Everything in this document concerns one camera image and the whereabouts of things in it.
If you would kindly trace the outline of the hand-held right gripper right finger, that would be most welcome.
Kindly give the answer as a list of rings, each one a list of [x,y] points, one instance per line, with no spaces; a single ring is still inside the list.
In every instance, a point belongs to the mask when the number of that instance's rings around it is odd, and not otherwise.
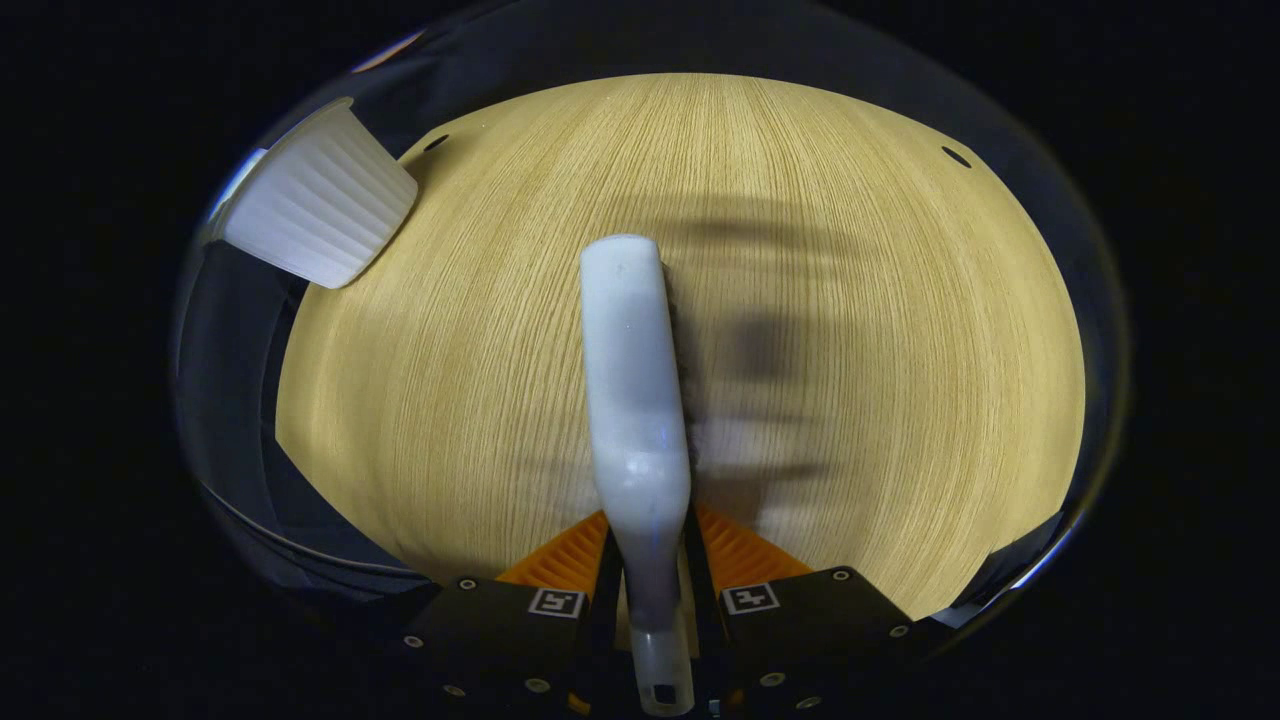
[[[850,719],[931,652],[911,620],[849,566],[812,569],[695,503],[685,551],[704,719]]]

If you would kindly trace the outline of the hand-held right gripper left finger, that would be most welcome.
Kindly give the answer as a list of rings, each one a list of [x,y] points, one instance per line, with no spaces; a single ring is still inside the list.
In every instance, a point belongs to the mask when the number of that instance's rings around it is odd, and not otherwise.
[[[462,719],[594,719],[614,670],[622,585],[594,512],[497,577],[434,585],[402,642]]]

